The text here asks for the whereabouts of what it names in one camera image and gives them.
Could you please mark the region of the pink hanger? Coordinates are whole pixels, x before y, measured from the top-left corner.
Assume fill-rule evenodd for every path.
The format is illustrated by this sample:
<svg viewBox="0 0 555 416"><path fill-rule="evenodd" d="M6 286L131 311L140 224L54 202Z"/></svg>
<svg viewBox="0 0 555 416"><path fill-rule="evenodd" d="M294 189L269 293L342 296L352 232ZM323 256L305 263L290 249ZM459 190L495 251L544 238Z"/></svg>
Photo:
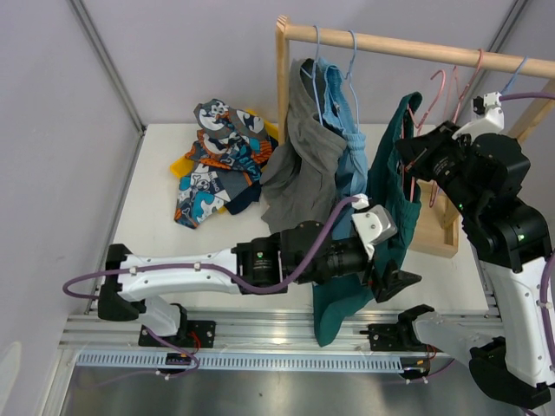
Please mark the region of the pink hanger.
<svg viewBox="0 0 555 416"><path fill-rule="evenodd" d="M417 134L421 133L421 130L423 129L425 122L428 119L428 116L432 113L435 105L437 104L438 100L441 98L442 94L443 94L443 90L445 88L446 85L446 80L447 80L447 74L446 71L444 69L439 69L437 70L431 77L430 80L433 81L434 79L436 79L437 77L441 78L441 83L440 86L433 98L433 100L431 101L431 103L429 104L429 106L427 107L426 111L423 113L423 115L421 116L420 119L417 119L415 117L415 110L412 110L411 107L408 107L408 114L410 116L410 119L413 121L413 126L416 130Z"/></svg>
<svg viewBox="0 0 555 416"><path fill-rule="evenodd" d="M443 116L444 119L447 119L447 111L449 109L448 104L450 103L451 99L450 99L450 94L452 91L452 86L455 87L455 93L456 93L456 105L454 107L454 110L452 112L452 114L449 116L449 120L453 123L455 123L458 118L459 118L459 114L460 114L460 108L461 108L461 104L463 99L466 97L469 88L473 85L474 80L476 79L478 73L481 70L481 65L482 65L482 61L483 61L483 54L484 54L484 50L483 49L478 49L478 53L479 53L479 57L476 61L476 64L474 66L474 70L473 73L469 79L469 81L465 84L465 86L462 88L460 86L460 79L459 79L459 67L457 65L453 66L450 78L449 78L449 84L447 87L447 98L446 98L446 106L444 108L444 112L443 112Z"/></svg>

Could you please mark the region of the light blue shorts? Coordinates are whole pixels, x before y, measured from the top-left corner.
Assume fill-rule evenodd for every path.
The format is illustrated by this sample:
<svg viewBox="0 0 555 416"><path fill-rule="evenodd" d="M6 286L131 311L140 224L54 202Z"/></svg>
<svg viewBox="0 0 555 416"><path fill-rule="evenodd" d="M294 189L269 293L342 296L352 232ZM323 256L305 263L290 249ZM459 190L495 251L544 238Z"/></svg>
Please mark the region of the light blue shorts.
<svg viewBox="0 0 555 416"><path fill-rule="evenodd" d="M360 132L343 93L343 75L339 67L323 58L319 59L318 67L324 81L324 125L346 144L335 174L336 195L341 201L367 191L369 166L365 154L366 136Z"/></svg>

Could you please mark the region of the dark green shorts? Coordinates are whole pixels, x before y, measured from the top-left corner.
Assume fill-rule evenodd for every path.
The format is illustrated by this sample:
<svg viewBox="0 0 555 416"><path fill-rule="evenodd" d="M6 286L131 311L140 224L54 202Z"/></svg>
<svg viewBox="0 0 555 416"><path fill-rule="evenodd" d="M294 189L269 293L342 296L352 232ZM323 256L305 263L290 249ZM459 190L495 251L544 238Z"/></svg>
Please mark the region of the dark green shorts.
<svg viewBox="0 0 555 416"><path fill-rule="evenodd" d="M368 170L366 194L389 211L397 233L376 247L375 268L383 274L389 261L402 266L421 212L421 189L406 191L401 175L401 157L395 143L414 137L414 122L409 112L416 112L422 95L413 92L403 96L382 135L374 160ZM330 345L343 321L366 306L374 295L368 284L355 274L331 279L313 288L314 333L321 347Z"/></svg>

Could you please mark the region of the grey shorts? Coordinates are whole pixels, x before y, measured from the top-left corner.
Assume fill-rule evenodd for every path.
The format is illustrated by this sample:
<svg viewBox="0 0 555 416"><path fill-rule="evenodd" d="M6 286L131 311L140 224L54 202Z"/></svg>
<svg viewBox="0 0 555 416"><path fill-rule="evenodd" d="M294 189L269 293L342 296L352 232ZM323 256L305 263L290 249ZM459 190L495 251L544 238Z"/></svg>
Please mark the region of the grey shorts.
<svg viewBox="0 0 555 416"><path fill-rule="evenodd" d="M311 66L310 58L291 64L285 142L272 153L260 179L268 204L262 219L272 233L304 221L322 223L336 202L335 174L346 144L319 124L311 79L304 73L310 73ZM323 111L321 71L317 88Z"/></svg>

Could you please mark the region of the navy blue shorts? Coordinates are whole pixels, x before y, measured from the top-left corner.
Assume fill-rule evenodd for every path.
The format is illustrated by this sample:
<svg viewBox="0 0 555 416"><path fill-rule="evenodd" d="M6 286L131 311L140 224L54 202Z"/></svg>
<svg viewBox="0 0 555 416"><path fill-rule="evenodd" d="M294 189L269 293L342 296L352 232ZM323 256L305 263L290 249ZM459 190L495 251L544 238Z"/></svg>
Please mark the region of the navy blue shorts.
<svg viewBox="0 0 555 416"><path fill-rule="evenodd" d="M231 215L238 215L252 203L259 201L261 195L260 184L255 184L244 189L236 198L225 204L225 208Z"/></svg>

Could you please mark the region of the orange teal patterned shorts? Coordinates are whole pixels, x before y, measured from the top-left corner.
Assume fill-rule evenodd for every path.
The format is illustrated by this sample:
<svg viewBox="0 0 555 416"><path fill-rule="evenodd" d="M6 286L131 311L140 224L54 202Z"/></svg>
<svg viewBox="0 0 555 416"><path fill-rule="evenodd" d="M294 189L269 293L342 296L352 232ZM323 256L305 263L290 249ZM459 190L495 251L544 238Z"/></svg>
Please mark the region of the orange teal patterned shorts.
<svg viewBox="0 0 555 416"><path fill-rule="evenodd" d="M262 118L220 99L198 104L193 113L199 129L183 156L193 169L180 178L173 216L175 223L190 229L247 187L261 186L263 169L278 147Z"/></svg>

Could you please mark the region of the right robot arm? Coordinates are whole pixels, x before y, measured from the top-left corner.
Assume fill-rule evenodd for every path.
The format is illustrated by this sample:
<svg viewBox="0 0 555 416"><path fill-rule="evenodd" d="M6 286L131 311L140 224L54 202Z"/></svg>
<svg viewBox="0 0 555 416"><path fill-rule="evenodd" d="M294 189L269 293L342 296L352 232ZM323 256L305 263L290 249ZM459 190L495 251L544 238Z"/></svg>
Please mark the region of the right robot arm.
<svg viewBox="0 0 555 416"><path fill-rule="evenodd" d="M544 216L519 198L531 166L520 143L444 122L395 147L408 174L435 181L461 214L504 333L483 335L421 304L400 313L392 348L437 348L465 365L489 398L527 411L547 404L554 388L554 252Z"/></svg>

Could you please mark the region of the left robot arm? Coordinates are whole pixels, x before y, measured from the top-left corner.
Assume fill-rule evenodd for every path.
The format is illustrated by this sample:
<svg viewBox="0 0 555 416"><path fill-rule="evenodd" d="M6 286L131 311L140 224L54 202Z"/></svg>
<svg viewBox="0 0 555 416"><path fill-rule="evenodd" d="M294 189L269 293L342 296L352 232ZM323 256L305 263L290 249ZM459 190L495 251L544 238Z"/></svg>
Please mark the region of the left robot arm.
<svg viewBox="0 0 555 416"><path fill-rule="evenodd" d="M365 218L361 230L339 240L327 225L306 221L199 257L141 257L114 244L98 315L104 321L138 322L149 337L177 347L192 327L186 307L164 300L171 293L273 296L287 294L292 284L327 287L353 280L363 294L386 302L422 279L401 270L395 260L384 271L377 269L376 246L395 234L394 226Z"/></svg>

